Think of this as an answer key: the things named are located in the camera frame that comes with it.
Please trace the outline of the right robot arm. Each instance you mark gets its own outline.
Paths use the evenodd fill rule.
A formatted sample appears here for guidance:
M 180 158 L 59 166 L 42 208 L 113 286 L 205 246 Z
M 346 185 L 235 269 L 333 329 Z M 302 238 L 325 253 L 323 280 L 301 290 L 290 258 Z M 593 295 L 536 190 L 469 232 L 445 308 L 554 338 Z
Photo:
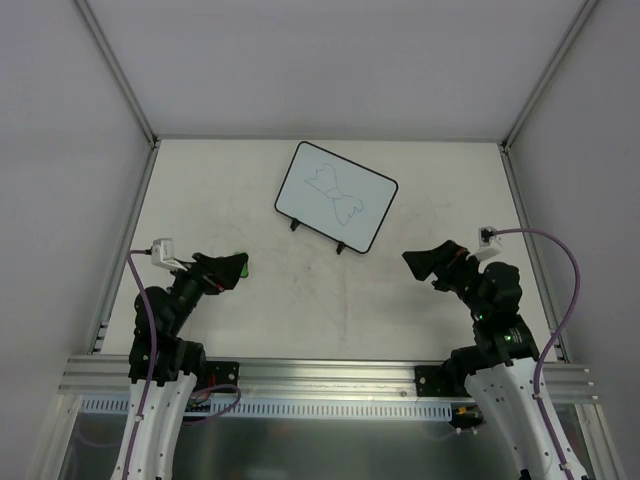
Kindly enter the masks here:
M 481 252 L 452 240 L 402 257 L 416 280 L 455 294 L 473 320 L 474 345 L 453 350 L 430 383 L 474 400 L 519 478 L 588 478 L 553 408 L 544 356 L 519 313 L 518 268 L 500 261 L 483 266 Z

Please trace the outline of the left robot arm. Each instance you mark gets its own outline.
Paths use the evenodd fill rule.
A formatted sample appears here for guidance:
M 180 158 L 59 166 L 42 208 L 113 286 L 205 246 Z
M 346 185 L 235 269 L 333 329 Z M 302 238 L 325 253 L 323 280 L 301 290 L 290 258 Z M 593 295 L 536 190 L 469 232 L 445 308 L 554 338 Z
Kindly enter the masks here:
M 226 257 L 192 255 L 189 262 L 169 266 L 174 277 L 168 288 L 146 287 L 136 269 L 135 255 L 152 251 L 132 250 L 126 263 L 138 287 L 134 301 L 134 339 L 128 357 L 129 409 L 113 479 L 170 479 L 178 436 L 183 425 L 212 421 L 238 406 L 241 390 L 230 384 L 208 381 L 204 346 L 179 337 L 199 301 L 233 290 L 248 268 L 242 252 Z M 204 419 L 186 422 L 191 399 L 210 392 L 232 391 L 234 400 Z

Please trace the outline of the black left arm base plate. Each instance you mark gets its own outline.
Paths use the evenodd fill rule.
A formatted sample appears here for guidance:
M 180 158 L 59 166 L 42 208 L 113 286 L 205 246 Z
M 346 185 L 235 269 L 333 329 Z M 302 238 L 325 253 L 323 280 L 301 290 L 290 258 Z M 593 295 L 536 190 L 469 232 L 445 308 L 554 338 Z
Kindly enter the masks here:
M 240 364 L 234 361 L 206 360 L 199 370 L 194 391 L 201 391 L 209 387 L 219 387 L 217 392 L 233 393 L 231 385 L 237 386 Z

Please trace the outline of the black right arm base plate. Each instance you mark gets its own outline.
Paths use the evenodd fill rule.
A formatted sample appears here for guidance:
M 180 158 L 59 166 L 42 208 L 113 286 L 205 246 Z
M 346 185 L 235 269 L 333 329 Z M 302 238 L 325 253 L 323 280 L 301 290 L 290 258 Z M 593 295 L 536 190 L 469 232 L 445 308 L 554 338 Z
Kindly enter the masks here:
M 418 397 L 464 398 L 468 393 L 464 378 L 447 362 L 435 365 L 416 365 L 414 383 Z

